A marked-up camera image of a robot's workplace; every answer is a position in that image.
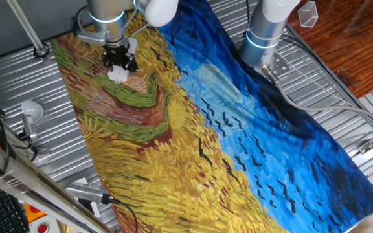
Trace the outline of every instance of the red button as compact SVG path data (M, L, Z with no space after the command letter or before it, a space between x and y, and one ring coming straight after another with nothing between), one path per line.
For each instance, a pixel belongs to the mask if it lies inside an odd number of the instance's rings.
M33 206L30 206L30 211L37 214L37 213L40 213L41 210L37 209L36 207L33 207Z
M46 224L41 224L38 227L38 233L46 233L48 232L49 227Z

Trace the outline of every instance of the metal robot cylinder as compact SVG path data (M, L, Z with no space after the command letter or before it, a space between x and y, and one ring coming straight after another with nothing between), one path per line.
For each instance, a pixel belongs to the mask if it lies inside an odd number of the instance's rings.
M244 44L239 53L243 61L260 74L263 65L271 65L280 36L286 27L287 18L278 23L266 19L263 1L260 0L251 15L245 32Z
M87 0L90 16L97 32L105 31L106 45L118 47L123 39L123 26L126 23L124 11L133 8L128 0Z

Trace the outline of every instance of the metal rod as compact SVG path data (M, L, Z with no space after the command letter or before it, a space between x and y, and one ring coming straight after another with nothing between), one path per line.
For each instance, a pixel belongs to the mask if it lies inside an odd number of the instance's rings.
M32 28L30 21L27 19L27 17L24 14L23 9L18 4L17 0L6 0L8 4L11 6L12 11L17 16L19 22L21 25L23 25L23 28L29 38L31 39L32 44L37 48L37 52L39 54L45 54L46 48L44 47L43 43L38 38L36 32Z
M0 148L0 170L6 162ZM0 189L35 206L46 214L80 232L112 231L74 200L64 189L21 154L8 158L6 173L0 177Z

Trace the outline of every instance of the gray cable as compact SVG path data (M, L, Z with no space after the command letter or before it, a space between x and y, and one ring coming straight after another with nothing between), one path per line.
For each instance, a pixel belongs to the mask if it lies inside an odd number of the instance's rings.
M136 14L136 12L137 12L137 9L138 9L138 6L136 6L135 10L133 11L133 14L130 16L130 18L129 18L129 20L126 22L126 24L123 25L123 27L122 27L118 32L116 32L114 35L112 35L111 37L117 36L120 32L126 30L126 27L127 27L127 26L129 25L129 23L132 21L133 17L135 17L135 14Z
M136 34L138 34L140 31L142 31L143 29L145 29L147 26L149 26L149 23L147 23L145 26L141 27L136 32L134 32L132 35L130 35L130 38L134 37Z
M77 12L77 23L78 23L78 26L80 27L80 30L82 32L84 32L84 29L82 27L82 24L80 23L80 14L84 11L84 10L89 10L89 7L88 6L83 6L78 12Z
M330 106L330 107L302 107L297 105L295 102L293 102L284 92L283 87L280 85L279 82L276 83L276 87L284 97L284 99L293 107L296 107L297 109L303 110L303 111L329 111L329 110L349 110L349 111L355 111L357 113L362 113L366 116L369 116L373 118L373 114L365 111L363 109L357 108L357 107L350 107L350 106Z

